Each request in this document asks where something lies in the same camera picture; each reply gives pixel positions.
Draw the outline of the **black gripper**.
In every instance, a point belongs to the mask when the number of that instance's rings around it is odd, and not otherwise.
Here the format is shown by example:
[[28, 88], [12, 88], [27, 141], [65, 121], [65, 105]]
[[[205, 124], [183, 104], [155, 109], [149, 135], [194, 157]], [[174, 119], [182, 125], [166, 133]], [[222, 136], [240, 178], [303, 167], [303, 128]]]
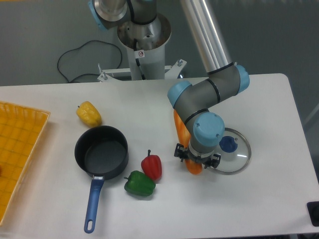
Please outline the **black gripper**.
[[184, 146], [180, 143], [176, 144], [174, 157], [179, 158], [181, 162], [187, 159], [195, 163], [203, 164], [205, 169], [209, 167], [217, 168], [221, 160], [221, 155], [214, 154], [214, 150], [208, 153], [199, 153], [190, 146], [184, 148]]

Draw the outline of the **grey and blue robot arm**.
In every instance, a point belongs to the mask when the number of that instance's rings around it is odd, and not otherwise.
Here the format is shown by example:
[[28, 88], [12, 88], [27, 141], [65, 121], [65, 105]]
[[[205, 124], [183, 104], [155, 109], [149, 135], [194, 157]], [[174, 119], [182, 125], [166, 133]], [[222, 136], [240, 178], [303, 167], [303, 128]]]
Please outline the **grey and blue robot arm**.
[[[178, 76], [176, 67], [166, 71], [165, 45], [171, 36], [170, 22], [157, 11], [154, 0], [91, 0], [89, 9], [101, 29], [117, 28], [119, 41], [126, 47], [133, 80], [166, 79]], [[248, 88], [250, 78], [241, 65], [233, 63], [224, 44], [213, 10], [204, 0], [183, 0], [192, 36], [207, 78], [198, 84], [181, 81], [167, 97], [190, 133], [188, 145], [176, 146], [175, 156], [218, 167], [225, 126], [210, 107]]]

